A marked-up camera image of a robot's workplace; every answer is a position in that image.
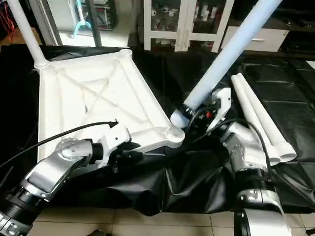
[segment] cabinet door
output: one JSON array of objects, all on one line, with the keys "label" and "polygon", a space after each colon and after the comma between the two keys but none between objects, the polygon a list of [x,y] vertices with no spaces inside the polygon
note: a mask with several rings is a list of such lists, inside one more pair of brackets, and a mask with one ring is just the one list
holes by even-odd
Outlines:
[{"label": "cabinet door", "polygon": [[219,50],[234,0],[190,0],[183,51]]},{"label": "cabinet door", "polygon": [[179,51],[189,0],[145,0],[145,50]]}]

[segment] silver robotic arm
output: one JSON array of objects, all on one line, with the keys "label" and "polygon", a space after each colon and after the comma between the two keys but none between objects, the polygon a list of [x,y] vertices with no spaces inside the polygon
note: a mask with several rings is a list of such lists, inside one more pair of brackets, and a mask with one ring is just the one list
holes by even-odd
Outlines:
[{"label": "silver robotic arm", "polygon": [[268,176],[265,153],[252,132],[233,123],[221,139],[230,154],[237,188],[234,235],[291,236],[280,199]]},{"label": "silver robotic arm", "polygon": [[214,91],[211,100],[212,105],[208,109],[199,109],[203,113],[187,107],[182,112],[190,119],[190,130],[205,132],[201,137],[211,135],[216,130],[220,142],[229,151],[237,189],[234,235],[291,236],[291,229],[271,180],[270,162],[261,135],[238,122],[225,119],[231,107],[230,88]]},{"label": "silver robotic arm", "polygon": [[71,175],[89,164],[109,163],[111,153],[130,141],[126,127],[116,124],[98,141],[64,139],[55,151],[41,160],[22,180],[21,188],[0,202],[0,236],[24,236]]}]

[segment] black plastic sheet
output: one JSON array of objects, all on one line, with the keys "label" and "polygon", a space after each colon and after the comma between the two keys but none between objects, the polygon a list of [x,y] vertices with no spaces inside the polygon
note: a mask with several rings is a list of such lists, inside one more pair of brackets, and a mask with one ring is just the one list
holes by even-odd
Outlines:
[{"label": "black plastic sheet", "polygon": [[[118,51],[119,48],[45,47],[50,60]],[[165,113],[184,100],[214,60],[206,52],[155,55],[133,51],[133,60]],[[37,141],[39,75],[25,46],[0,53],[3,113],[1,162]],[[298,157],[273,168],[286,212],[315,211],[315,72],[303,60],[241,57],[219,83],[242,72]],[[235,94],[229,118],[243,117]],[[36,163],[36,150],[3,168],[1,191],[18,184]],[[215,138],[178,149],[160,148],[117,174],[108,168],[72,179],[51,202],[81,207],[132,207],[145,215],[161,211],[213,213],[234,207],[235,187],[227,151]]]}]

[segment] white pipe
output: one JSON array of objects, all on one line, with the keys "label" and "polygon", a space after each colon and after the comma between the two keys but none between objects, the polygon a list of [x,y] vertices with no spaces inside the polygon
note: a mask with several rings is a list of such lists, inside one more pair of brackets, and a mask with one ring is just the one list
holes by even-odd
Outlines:
[{"label": "white pipe", "polygon": [[251,86],[247,83],[246,79],[242,74],[237,74],[239,81],[248,97],[250,103],[252,104],[255,113],[257,114],[259,121],[265,130],[271,144],[276,148],[281,162],[291,161],[296,158],[296,152],[283,137],[268,112],[265,110],[264,106],[261,104],[256,94],[252,90]]},{"label": "white pipe", "polygon": [[[242,88],[241,81],[239,80],[239,78],[236,75],[233,75],[231,77],[231,79],[232,79],[232,83],[233,83],[237,98],[241,104],[241,107],[242,107],[242,110],[244,112],[246,120],[249,121],[250,123],[252,123],[259,130],[259,132],[260,132],[260,134],[264,140],[264,143],[267,147],[267,152],[269,155],[270,164],[272,166],[277,165],[278,163],[280,163],[279,155],[278,155],[277,151],[275,150],[275,148],[271,145],[271,143],[270,143],[256,113],[255,113],[254,108],[252,107],[249,99],[246,96],[245,91]],[[260,140],[256,134],[256,131],[251,126],[250,126],[250,129],[255,134],[257,141],[260,143]]]},{"label": "white pipe", "polygon": [[[266,23],[281,1],[259,0],[257,2],[239,29],[186,98],[184,101],[186,106],[197,109],[201,105],[245,47],[256,36],[257,32]],[[171,121],[177,127],[183,127],[183,125],[185,127],[188,123],[188,120],[179,111],[175,111],[172,114]]]},{"label": "white pipe", "polygon": [[23,9],[19,3],[19,0],[7,0],[10,10],[14,16],[16,23],[25,39],[25,42],[29,48],[31,56],[34,59],[35,68],[46,66],[49,62],[43,55],[39,44],[33,34],[33,31],[29,25],[29,22],[23,12]]}]

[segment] white cabinet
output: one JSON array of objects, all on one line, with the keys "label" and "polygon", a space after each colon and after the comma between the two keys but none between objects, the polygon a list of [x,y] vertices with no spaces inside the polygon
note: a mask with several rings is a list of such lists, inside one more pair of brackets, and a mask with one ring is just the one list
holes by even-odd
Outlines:
[{"label": "white cabinet", "polygon": [[[239,27],[229,26],[226,30],[222,48],[226,46]],[[245,50],[277,52],[289,33],[283,29],[261,29]]]},{"label": "white cabinet", "polygon": [[218,52],[234,0],[144,0],[144,49]]}]

